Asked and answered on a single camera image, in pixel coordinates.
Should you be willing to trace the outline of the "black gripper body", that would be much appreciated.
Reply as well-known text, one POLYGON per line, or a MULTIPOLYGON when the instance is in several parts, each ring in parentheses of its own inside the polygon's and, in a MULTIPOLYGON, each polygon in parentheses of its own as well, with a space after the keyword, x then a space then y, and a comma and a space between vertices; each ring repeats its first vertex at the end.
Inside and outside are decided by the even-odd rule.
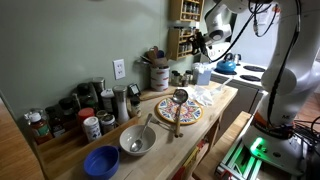
POLYGON ((192 45, 192 54, 202 53, 203 55, 208 55, 205 39, 201 32, 197 32, 195 35, 189 38, 189 42, 192 45))

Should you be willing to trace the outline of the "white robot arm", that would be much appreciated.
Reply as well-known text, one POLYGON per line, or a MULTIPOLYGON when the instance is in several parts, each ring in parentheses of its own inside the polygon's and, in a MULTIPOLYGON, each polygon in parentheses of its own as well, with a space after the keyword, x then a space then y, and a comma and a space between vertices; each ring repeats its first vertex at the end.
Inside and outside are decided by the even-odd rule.
POLYGON ((205 15, 207 34, 196 42, 202 54, 223 39, 218 16, 227 9, 242 13, 255 4, 280 8, 275 51, 261 78, 267 94, 242 136, 251 155, 294 176, 306 173, 306 144, 294 134, 293 120, 319 86, 320 0, 219 0, 205 15))

